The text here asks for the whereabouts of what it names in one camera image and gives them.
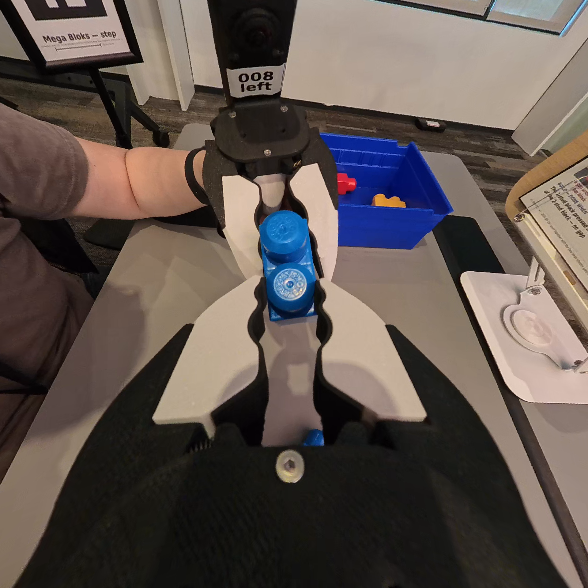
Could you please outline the wooden instruction board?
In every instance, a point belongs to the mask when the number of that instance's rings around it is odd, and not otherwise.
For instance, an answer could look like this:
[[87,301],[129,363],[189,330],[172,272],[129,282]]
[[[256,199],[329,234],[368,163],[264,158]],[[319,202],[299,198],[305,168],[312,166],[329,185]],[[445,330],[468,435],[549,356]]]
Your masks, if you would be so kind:
[[587,132],[533,168],[509,193],[508,218],[539,230],[570,285],[587,290]]

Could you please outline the large paned window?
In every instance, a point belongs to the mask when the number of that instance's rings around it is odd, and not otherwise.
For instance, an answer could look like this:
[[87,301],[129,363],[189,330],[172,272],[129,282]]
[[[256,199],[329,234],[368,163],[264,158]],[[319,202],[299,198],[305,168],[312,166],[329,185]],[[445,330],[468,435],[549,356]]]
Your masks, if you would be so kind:
[[456,16],[565,35],[587,1],[398,1]]

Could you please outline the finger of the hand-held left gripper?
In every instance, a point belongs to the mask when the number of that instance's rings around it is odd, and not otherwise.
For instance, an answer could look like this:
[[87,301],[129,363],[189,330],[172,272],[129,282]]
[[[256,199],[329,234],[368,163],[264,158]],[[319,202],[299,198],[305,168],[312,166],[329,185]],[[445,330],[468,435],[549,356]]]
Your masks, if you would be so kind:
[[292,209],[307,220],[313,262],[320,277],[331,281],[337,260],[338,214],[319,165],[305,165],[289,180]]
[[258,251],[259,229],[256,212],[261,205],[261,188],[239,175],[222,178],[224,237],[246,279],[263,275]]

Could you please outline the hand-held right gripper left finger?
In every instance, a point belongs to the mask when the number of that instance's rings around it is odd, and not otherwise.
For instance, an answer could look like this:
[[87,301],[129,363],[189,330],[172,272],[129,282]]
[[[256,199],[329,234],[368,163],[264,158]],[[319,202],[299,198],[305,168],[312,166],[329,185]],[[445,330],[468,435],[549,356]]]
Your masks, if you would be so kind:
[[262,277],[251,277],[211,304],[195,320],[152,420],[155,424],[199,423],[213,436],[238,393],[265,366],[260,334],[250,320],[266,306]]

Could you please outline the black framed marker sign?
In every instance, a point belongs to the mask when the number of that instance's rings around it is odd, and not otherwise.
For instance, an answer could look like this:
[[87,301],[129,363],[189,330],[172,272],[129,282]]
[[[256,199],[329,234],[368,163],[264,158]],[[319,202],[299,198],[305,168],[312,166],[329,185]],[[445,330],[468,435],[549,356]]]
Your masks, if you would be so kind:
[[142,63],[124,1],[1,1],[1,15],[28,61],[1,56],[1,78],[96,93],[114,129],[116,145],[131,142],[131,120],[167,148],[168,132],[143,112],[130,84],[103,68]]

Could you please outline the person's left forearm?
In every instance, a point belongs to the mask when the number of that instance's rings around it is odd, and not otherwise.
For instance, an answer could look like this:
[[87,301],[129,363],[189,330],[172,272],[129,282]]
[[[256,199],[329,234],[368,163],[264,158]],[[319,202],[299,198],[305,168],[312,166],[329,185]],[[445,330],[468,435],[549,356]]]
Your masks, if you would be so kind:
[[147,219],[174,217],[205,206],[190,188],[188,151],[155,147],[125,150],[77,139],[88,160],[84,195],[75,217]]

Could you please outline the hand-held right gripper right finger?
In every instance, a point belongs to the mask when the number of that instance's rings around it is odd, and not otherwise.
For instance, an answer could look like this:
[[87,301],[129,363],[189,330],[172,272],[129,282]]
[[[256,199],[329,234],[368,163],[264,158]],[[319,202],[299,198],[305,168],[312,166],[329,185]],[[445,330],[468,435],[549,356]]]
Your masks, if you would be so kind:
[[358,298],[321,278],[315,287],[315,409],[324,432],[348,422],[424,422],[427,413],[386,328]]

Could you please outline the white board stand base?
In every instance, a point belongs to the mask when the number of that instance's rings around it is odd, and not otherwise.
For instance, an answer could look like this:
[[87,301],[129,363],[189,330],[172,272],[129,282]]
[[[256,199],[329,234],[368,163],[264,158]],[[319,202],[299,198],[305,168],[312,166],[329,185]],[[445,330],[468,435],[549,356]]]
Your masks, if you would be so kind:
[[464,272],[461,286],[507,388],[531,403],[587,404],[587,352],[543,285]]

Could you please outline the blue two-stud toy block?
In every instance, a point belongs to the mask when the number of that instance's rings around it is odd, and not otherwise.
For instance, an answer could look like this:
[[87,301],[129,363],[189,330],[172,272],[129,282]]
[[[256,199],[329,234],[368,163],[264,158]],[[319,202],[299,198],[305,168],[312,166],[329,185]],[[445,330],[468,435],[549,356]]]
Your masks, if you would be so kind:
[[316,315],[316,275],[307,220],[291,210],[271,213],[259,227],[271,321]]

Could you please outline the black table mat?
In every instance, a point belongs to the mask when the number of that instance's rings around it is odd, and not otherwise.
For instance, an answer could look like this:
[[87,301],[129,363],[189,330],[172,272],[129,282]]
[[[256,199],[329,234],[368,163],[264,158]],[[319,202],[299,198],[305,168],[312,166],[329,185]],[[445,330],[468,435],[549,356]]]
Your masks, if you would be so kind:
[[433,235],[456,283],[468,271],[504,274],[504,268],[474,218],[448,215],[433,229]]

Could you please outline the blue plastic bin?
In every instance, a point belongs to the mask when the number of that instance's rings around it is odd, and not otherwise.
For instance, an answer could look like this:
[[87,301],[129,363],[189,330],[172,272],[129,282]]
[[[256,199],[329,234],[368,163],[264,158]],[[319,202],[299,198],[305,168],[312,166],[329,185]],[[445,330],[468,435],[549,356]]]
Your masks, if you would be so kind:
[[[414,142],[321,134],[339,173],[357,188],[339,195],[339,246],[413,249],[453,207]],[[398,196],[405,209],[371,205],[376,194]]]

